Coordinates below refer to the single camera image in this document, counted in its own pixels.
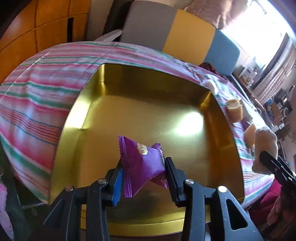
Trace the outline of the white towel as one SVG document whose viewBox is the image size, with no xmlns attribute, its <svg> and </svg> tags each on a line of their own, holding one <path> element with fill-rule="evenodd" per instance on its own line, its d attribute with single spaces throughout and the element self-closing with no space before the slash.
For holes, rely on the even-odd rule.
<svg viewBox="0 0 296 241">
<path fill-rule="evenodd" d="M 259 155 L 263 151 L 269 152 L 275 159 L 278 158 L 277 136 L 269 128 L 259 128 L 255 131 L 254 142 L 254 161 L 252 164 L 252 171 L 259 174 L 270 175 L 269 169 L 264 166 L 260 160 Z"/>
</svg>

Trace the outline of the yellow sponge block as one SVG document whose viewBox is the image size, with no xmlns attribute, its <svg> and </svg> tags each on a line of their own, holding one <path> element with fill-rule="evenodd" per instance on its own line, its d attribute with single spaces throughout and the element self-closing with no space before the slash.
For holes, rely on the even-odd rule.
<svg viewBox="0 0 296 241">
<path fill-rule="evenodd" d="M 233 123 L 240 122 L 243 119 L 243 107 L 239 100 L 228 100 L 226 102 L 226 108 L 229 118 Z"/>
<path fill-rule="evenodd" d="M 255 143 L 255 131 L 256 126 L 254 123 L 248 126 L 248 128 L 244 131 L 244 141 L 248 148 L 253 148 Z"/>
</svg>

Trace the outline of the purple snack packet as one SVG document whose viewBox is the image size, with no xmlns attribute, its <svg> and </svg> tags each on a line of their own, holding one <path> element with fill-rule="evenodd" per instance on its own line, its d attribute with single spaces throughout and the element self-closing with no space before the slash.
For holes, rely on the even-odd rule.
<svg viewBox="0 0 296 241">
<path fill-rule="evenodd" d="M 160 143 L 149 147 L 125 136 L 119 136 L 118 142 L 126 198 L 134 197 L 149 181 L 168 188 L 165 157 Z"/>
</svg>

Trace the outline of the gold metal tin box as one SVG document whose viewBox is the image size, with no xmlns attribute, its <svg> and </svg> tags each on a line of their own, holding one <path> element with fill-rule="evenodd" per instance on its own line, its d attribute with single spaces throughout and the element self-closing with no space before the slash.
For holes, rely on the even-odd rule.
<svg viewBox="0 0 296 241">
<path fill-rule="evenodd" d="M 118 164 L 119 136 L 160 143 L 175 166 L 203 186 L 226 186 L 244 200 L 242 168 L 226 115 L 210 90 L 163 72 L 101 65 L 79 93 L 63 127 L 50 200 L 80 188 Z"/>
</svg>

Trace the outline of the white cotton ball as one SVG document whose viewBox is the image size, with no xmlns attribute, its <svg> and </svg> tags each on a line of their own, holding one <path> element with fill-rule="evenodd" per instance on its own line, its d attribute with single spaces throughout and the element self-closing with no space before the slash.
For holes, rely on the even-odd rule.
<svg viewBox="0 0 296 241">
<path fill-rule="evenodd" d="M 216 83 L 211 79 L 206 79 L 202 82 L 203 87 L 209 89 L 213 95 L 217 95 L 219 93 L 219 89 Z"/>
</svg>

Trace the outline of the striped pink green bedsheet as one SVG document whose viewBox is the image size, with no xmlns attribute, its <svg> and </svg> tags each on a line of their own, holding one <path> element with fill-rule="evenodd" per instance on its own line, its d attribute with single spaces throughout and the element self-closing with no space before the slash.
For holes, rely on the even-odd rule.
<svg viewBox="0 0 296 241">
<path fill-rule="evenodd" d="M 75 42 L 45 49 L 17 66 L 1 84 L 1 143 L 12 171 L 48 203 L 61 132 L 79 92 L 102 64 L 157 70 L 196 84 L 213 80 L 222 108 L 242 98 L 230 81 L 148 47 L 119 42 Z"/>
</svg>

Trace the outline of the pink window curtain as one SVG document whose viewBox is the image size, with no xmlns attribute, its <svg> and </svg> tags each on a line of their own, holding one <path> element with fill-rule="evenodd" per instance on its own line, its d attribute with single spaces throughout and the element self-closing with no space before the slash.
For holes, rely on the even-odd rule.
<svg viewBox="0 0 296 241">
<path fill-rule="evenodd" d="M 245 0 L 193 1 L 184 10 L 222 30 L 245 12 L 247 3 Z"/>
</svg>

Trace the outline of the orange wooden wardrobe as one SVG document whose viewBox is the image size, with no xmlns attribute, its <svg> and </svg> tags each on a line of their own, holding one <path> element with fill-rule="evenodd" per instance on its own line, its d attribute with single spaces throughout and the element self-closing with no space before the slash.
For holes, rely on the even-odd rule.
<svg viewBox="0 0 296 241">
<path fill-rule="evenodd" d="M 49 47 L 84 41 L 90 1 L 31 1 L 1 38 L 1 81 L 23 61 Z"/>
</svg>

